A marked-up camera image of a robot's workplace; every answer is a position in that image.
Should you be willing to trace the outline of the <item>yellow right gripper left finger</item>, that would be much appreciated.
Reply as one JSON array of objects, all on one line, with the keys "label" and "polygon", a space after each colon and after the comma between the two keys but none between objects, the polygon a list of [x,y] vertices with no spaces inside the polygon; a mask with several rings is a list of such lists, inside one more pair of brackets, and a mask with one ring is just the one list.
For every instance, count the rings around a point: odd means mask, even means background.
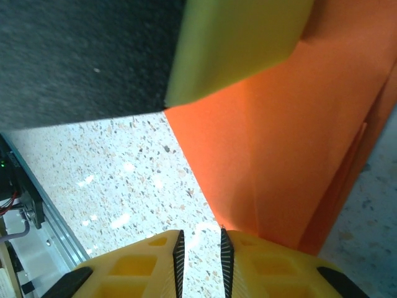
[{"label": "yellow right gripper left finger", "polygon": [[170,230],[91,258],[46,297],[182,297],[185,237]]}]

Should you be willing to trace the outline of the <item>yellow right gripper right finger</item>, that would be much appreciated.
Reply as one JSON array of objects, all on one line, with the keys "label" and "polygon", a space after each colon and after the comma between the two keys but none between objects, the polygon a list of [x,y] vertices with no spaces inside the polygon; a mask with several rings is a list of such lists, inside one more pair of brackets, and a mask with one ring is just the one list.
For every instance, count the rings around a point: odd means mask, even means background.
[{"label": "yellow right gripper right finger", "polygon": [[321,258],[221,229],[226,297],[366,297],[338,267]]}]

